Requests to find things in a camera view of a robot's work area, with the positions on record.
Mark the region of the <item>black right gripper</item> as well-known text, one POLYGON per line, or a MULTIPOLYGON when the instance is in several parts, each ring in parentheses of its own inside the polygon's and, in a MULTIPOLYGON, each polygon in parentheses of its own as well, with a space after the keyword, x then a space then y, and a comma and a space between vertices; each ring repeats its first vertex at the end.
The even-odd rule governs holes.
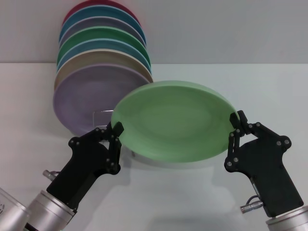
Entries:
POLYGON ((234 131, 229 134, 225 169, 243 173, 250 179, 268 217, 303 206, 304 202, 282 162, 283 154, 292 146, 291 140, 260 122, 249 123, 242 110, 232 113, 230 122, 234 131), (239 147, 240 137, 249 134, 257 139, 239 147))

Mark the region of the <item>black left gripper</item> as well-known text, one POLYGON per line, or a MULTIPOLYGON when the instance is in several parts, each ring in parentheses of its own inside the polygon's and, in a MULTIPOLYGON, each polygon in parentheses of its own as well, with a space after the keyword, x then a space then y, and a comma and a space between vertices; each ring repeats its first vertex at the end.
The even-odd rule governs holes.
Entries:
POLYGON ((122 123, 116 122, 113 127, 109 123, 105 129, 95 128, 71 138, 68 146, 72 149, 72 157, 47 187, 47 192, 70 209, 77 209, 96 179, 104 173, 105 164, 109 174, 120 172, 122 144, 119 136, 123 131, 122 123))

